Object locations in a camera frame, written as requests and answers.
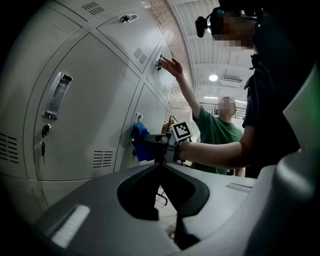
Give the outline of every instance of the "locker lock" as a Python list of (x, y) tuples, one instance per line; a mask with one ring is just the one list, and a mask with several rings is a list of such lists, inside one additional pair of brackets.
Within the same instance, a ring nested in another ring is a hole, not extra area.
[(131, 14), (126, 14), (126, 15), (122, 16), (120, 18), (120, 21), (123, 23), (127, 23), (127, 22), (133, 22), (137, 19), (139, 19), (139, 17), (137, 16), (137, 14), (135, 12), (133, 12)]

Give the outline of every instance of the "hand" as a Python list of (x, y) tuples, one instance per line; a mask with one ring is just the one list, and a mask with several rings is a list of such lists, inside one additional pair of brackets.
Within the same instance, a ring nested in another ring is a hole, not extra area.
[(171, 60), (163, 57), (164, 60), (159, 60), (161, 66), (167, 70), (175, 78), (178, 78), (183, 75), (183, 68), (181, 64), (176, 61), (174, 58)]

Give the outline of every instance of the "locker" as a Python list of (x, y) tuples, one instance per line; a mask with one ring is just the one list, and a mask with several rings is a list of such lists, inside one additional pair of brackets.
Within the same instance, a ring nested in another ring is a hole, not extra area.
[(163, 100), (167, 102), (174, 82), (174, 77), (168, 71), (159, 67), (158, 61), (162, 60), (163, 57), (166, 57), (169, 60), (172, 58), (171, 52), (165, 42), (157, 53), (146, 79), (153, 85)]
[[(61, 73), (72, 79), (63, 95)], [(91, 34), (76, 44), (54, 71), (39, 105), (34, 130), (38, 179), (71, 181), (112, 173), (138, 82), (133, 71)], [(43, 140), (47, 124), (51, 131)]]
[[(137, 122), (136, 113), (139, 113), (142, 115), (141, 122), (147, 128), (149, 133), (160, 134), (164, 123), (166, 109), (166, 106), (164, 106), (157, 96), (144, 84), (132, 117), (131, 128)], [(132, 155), (134, 147), (130, 145), (130, 140), (131, 138), (128, 137), (125, 144), (126, 148), (122, 157), (121, 170), (152, 163), (153, 161), (138, 162), (137, 157)]]
[(87, 22), (92, 22), (113, 11), (138, 5), (137, 0), (55, 0), (72, 10)]
[[(122, 14), (102, 24), (97, 29), (113, 42), (143, 73), (148, 60), (161, 40), (161, 34), (146, 13), (141, 8)], [(121, 22), (128, 15), (136, 18), (131, 22)]]
[(23, 154), (26, 109), (34, 85), (55, 51), (80, 27), (42, 7), (17, 37), (0, 75), (0, 172), (27, 179)]
[(42, 214), (32, 189), (4, 185), (13, 208), (28, 223), (34, 223)]

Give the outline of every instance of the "dark shirt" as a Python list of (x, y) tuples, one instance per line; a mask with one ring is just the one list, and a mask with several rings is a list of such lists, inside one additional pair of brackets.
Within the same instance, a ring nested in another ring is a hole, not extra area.
[(289, 37), (284, 39), (269, 27), (261, 32), (256, 27), (253, 41), (259, 54), (252, 56), (255, 71), (247, 82), (242, 126), (255, 128), (252, 162), (245, 176), (257, 178), (263, 167), (276, 165), (300, 147), (283, 111), (302, 87), (313, 63), (307, 62), (305, 49), (299, 51)]

